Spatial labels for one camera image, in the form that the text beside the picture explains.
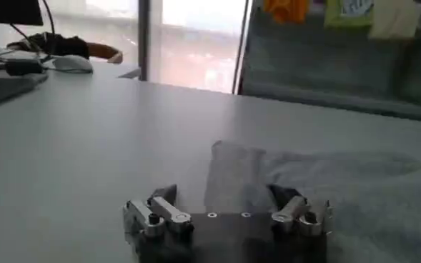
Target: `desk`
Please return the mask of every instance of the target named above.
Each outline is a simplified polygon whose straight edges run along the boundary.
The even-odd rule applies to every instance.
[[[220,139],[421,161],[419,121],[57,74],[0,106],[0,262],[132,262],[121,205],[177,183],[179,204],[203,212]]]

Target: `screw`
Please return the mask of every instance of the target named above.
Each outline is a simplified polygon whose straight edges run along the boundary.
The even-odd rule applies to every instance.
[[[160,218],[157,214],[152,213],[148,216],[148,222],[152,225],[159,224]]]

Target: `computer monitor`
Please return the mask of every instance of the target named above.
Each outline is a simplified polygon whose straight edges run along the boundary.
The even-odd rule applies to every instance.
[[[0,23],[43,26],[39,0],[0,0]]]

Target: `fabric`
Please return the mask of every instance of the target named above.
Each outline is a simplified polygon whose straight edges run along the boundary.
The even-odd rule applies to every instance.
[[[34,42],[42,51],[47,54],[51,52],[53,45],[56,45],[54,47],[53,55],[77,55],[82,56],[85,59],[89,59],[88,45],[86,44],[85,40],[80,39],[78,36],[74,36],[72,38],[64,38],[60,34],[57,34],[55,39],[53,39],[53,34],[44,32],[42,34],[29,36],[29,39],[31,39],[32,42]],[[34,50],[29,46],[25,39],[23,39],[23,41],[10,43],[7,45],[7,48],[12,46],[19,46],[19,48],[24,51]]]
[[[268,184],[335,207],[328,262],[421,262],[421,163],[404,154],[295,154],[217,142],[208,212],[276,209]]]
[[[264,0],[264,11],[277,23],[302,23],[309,11],[309,0]]]
[[[327,0],[325,26],[369,26],[374,0]]]
[[[421,4],[413,0],[376,0],[372,39],[408,39],[415,36]]]

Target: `black cable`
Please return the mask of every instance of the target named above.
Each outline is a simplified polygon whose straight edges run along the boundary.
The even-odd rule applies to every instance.
[[[10,24],[11,27],[13,27],[13,29],[16,30],[16,32],[18,32],[19,34],[21,34],[31,45],[31,47],[34,49],[34,51],[37,54],[40,54],[40,47],[37,46],[37,44],[35,44],[35,42],[33,42],[23,31],[21,31],[18,27],[16,27],[14,24]]]
[[[51,43],[50,51],[45,56],[45,58],[41,60],[42,63],[47,62],[48,60],[50,60],[51,59],[51,56],[53,56],[53,54],[54,54],[54,50],[56,49],[56,32],[54,30],[53,16],[51,15],[50,7],[48,6],[48,3],[46,2],[46,0],[43,0],[43,2],[44,2],[44,5],[45,5],[46,12],[48,14],[48,18],[50,19],[51,35],[53,37],[53,42]]]

